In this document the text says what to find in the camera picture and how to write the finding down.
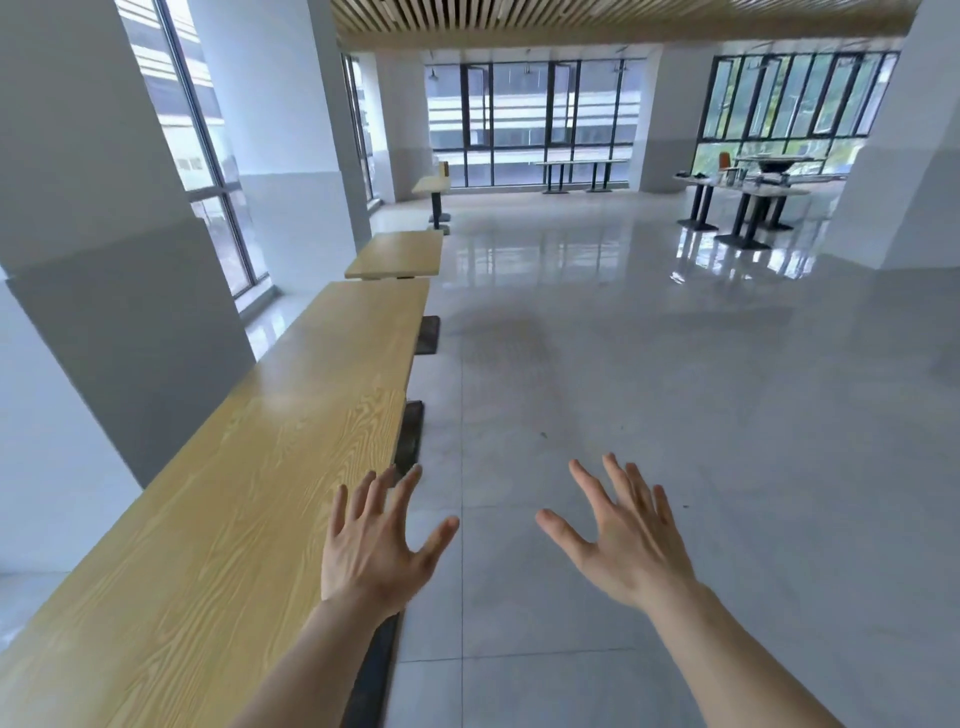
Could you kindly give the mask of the person's left hand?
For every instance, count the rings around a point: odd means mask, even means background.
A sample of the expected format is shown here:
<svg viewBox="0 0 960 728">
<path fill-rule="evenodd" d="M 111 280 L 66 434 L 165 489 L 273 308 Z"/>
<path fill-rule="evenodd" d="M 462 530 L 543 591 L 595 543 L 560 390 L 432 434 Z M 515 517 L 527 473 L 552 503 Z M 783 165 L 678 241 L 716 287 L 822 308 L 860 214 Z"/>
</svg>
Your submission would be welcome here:
<svg viewBox="0 0 960 728">
<path fill-rule="evenodd" d="M 354 589 L 407 605 L 426 586 L 434 573 L 421 573 L 415 558 L 419 549 L 411 549 L 406 540 L 409 505 L 423 473 L 423 467 L 415 464 L 401 479 L 396 474 L 389 497 L 390 515 L 374 525 L 368 525 L 368 489 L 378 472 L 369 471 L 353 489 L 346 486 L 344 527 L 336 539 L 329 539 L 327 529 L 322 552 L 322 600 Z"/>
</svg>

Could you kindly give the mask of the person's right hand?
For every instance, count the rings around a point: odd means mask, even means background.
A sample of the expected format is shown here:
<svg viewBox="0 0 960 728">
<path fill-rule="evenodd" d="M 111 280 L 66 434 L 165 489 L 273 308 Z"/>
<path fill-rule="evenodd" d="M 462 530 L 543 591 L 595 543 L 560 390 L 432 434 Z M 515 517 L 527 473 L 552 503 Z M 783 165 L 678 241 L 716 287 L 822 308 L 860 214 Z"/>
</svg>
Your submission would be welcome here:
<svg viewBox="0 0 960 728">
<path fill-rule="evenodd" d="M 575 568 L 614 601 L 652 617 L 667 604 L 698 591 L 698 581 L 682 535 L 658 531 L 653 488 L 642 475 L 642 516 L 633 517 L 618 507 L 600 479 L 577 459 L 569 473 L 584 494 L 594 516 L 596 555 Z"/>
</svg>

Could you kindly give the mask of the wide black-framed window wall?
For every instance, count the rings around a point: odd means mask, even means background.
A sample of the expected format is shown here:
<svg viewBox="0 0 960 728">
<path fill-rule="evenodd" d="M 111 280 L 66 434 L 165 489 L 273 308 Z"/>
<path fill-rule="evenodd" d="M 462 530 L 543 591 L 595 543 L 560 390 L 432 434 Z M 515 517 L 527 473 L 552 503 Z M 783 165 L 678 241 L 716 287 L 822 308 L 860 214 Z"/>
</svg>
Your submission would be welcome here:
<svg viewBox="0 0 960 728">
<path fill-rule="evenodd" d="M 628 185 L 645 58 L 437 64 L 427 80 L 429 140 L 453 188 L 540 188 L 546 160 L 629 159 L 610 185 Z M 588 165 L 565 188 L 588 188 Z"/>
</svg>

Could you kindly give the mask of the narrow black-framed window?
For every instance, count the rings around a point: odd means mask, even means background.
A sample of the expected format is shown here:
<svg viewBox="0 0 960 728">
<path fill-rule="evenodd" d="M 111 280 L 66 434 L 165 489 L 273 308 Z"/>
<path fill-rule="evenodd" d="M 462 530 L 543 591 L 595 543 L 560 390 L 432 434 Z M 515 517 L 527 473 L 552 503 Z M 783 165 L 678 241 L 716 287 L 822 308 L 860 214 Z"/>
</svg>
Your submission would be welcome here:
<svg viewBox="0 0 960 728">
<path fill-rule="evenodd" d="M 373 155 L 373 143 L 370 136 L 370 124 L 367 115 L 362 71 L 358 59 L 353 55 L 341 54 L 341 59 L 366 201 L 370 204 L 374 200 L 377 200 L 378 197 L 375 190 L 376 167 Z"/>
</svg>

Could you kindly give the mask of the short light wooden table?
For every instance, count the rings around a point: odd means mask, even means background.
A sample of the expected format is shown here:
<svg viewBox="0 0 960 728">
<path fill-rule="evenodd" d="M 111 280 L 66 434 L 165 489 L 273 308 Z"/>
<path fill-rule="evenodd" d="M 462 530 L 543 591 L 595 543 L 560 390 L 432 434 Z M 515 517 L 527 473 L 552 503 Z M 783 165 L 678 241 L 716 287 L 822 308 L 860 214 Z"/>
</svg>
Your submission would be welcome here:
<svg viewBox="0 0 960 728">
<path fill-rule="evenodd" d="M 444 233 L 439 229 L 377 233 L 343 276 L 348 281 L 432 278 L 440 273 Z"/>
</svg>

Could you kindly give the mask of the black-framed window with greenery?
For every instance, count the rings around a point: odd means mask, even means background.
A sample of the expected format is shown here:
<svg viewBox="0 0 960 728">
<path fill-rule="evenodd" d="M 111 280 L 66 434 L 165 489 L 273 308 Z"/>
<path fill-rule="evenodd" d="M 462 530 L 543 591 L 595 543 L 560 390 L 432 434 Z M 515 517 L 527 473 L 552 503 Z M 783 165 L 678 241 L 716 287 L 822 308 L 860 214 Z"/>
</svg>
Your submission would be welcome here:
<svg viewBox="0 0 960 728">
<path fill-rule="evenodd" d="M 721 54 L 714 57 L 691 170 L 724 154 L 803 157 L 789 174 L 849 174 L 870 136 L 899 51 Z"/>
</svg>

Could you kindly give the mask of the small wooden pedestal table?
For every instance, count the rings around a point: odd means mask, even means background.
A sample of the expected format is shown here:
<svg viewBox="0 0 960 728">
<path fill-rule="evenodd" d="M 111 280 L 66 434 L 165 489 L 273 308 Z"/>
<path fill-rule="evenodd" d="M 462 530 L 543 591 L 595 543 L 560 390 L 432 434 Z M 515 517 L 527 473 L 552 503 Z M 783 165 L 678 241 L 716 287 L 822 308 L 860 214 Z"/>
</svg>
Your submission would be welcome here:
<svg viewBox="0 0 960 728">
<path fill-rule="evenodd" d="M 451 216 L 443 210 L 443 196 L 450 192 L 450 188 L 449 176 L 435 175 L 422 176 L 412 189 L 414 195 L 429 195 L 431 203 L 429 223 L 433 230 L 440 231 L 444 236 L 450 234 Z"/>
</svg>

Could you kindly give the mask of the person's left forearm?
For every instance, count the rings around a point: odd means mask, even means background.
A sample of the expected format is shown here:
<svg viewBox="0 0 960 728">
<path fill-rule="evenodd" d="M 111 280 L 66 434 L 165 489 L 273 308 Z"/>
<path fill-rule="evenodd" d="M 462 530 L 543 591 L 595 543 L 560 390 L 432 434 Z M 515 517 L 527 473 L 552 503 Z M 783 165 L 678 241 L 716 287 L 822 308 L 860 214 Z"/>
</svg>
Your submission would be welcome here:
<svg viewBox="0 0 960 728">
<path fill-rule="evenodd" d="M 340 728 L 376 630 L 405 605 L 354 588 L 320 601 L 227 728 Z"/>
</svg>

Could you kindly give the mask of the person's right forearm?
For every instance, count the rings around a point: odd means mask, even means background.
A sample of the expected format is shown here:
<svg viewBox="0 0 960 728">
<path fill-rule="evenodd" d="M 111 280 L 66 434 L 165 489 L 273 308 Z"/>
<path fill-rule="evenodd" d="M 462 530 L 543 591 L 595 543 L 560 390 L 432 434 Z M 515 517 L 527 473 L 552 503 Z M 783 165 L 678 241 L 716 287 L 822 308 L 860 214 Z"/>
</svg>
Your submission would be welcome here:
<svg viewBox="0 0 960 728">
<path fill-rule="evenodd" d="M 642 588 L 640 604 L 706 728 L 845 728 L 709 587 L 666 576 Z"/>
</svg>

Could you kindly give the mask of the long narrow black-legged table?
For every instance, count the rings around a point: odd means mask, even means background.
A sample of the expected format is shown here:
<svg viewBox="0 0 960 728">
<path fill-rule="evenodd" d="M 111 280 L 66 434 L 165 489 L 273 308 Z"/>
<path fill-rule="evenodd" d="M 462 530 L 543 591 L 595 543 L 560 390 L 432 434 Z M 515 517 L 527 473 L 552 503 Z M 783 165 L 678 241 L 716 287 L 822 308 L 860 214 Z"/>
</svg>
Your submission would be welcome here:
<svg viewBox="0 0 960 728">
<path fill-rule="evenodd" d="M 611 186 L 614 166 L 618 164 L 629 164 L 629 158 L 609 158 L 609 159 L 546 159 L 536 162 L 544 171 L 545 188 L 543 194 L 559 195 L 566 194 L 569 190 L 565 187 L 566 179 L 570 176 L 567 173 L 568 168 L 587 165 L 591 170 L 590 185 L 585 189 L 587 193 L 608 193 L 613 191 Z"/>
</svg>

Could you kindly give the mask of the tall black-framed side window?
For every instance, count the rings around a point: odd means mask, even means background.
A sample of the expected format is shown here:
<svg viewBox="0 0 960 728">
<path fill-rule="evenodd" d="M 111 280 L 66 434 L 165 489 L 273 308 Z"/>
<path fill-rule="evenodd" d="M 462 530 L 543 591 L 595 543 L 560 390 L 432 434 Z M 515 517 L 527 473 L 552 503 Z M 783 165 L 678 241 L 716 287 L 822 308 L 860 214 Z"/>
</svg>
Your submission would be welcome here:
<svg viewBox="0 0 960 728">
<path fill-rule="evenodd" d="M 269 277 L 189 0 L 113 0 L 194 215 L 234 299 Z"/>
</svg>

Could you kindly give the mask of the white table with black legs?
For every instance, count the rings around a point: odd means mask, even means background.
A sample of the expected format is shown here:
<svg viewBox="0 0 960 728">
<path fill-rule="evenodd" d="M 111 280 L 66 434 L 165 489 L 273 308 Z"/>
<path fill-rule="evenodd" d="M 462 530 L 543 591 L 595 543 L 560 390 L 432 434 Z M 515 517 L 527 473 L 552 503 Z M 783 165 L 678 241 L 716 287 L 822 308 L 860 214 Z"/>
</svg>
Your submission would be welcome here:
<svg viewBox="0 0 960 728">
<path fill-rule="evenodd" d="M 683 183 L 688 188 L 694 189 L 690 212 L 685 218 L 678 219 L 677 224 L 697 234 L 717 232 L 718 227 L 707 221 L 714 197 L 714 190 L 738 190 L 739 187 L 735 184 L 728 183 L 723 177 L 682 176 L 678 174 L 675 175 L 675 180 Z"/>
<path fill-rule="evenodd" d="M 779 224 L 780 215 L 786 200 L 791 197 L 803 197 L 811 194 L 809 189 L 795 188 L 766 183 L 729 184 L 719 180 L 709 179 L 705 183 L 711 188 L 725 189 L 740 194 L 740 203 L 729 233 L 714 235 L 718 243 L 741 251 L 766 252 L 772 247 L 757 239 L 757 231 L 762 222 L 766 221 L 771 210 L 771 200 L 776 200 L 772 210 L 774 212 L 773 225 Z"/>
</svg>

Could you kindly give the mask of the long light wooden table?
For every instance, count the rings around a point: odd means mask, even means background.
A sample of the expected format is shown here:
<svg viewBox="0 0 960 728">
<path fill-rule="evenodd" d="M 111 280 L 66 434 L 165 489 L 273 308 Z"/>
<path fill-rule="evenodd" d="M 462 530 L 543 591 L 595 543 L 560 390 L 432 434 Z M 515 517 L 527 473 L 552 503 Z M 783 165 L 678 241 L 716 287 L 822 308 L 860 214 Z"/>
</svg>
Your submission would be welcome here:
<svg viewBox="0 0 960 728">
<path fill-rule="evenodd" d="M 393 461 L 429 280 L 327 285 L 0 654 L 0 728 L 223 728 Z"/>
</svg>

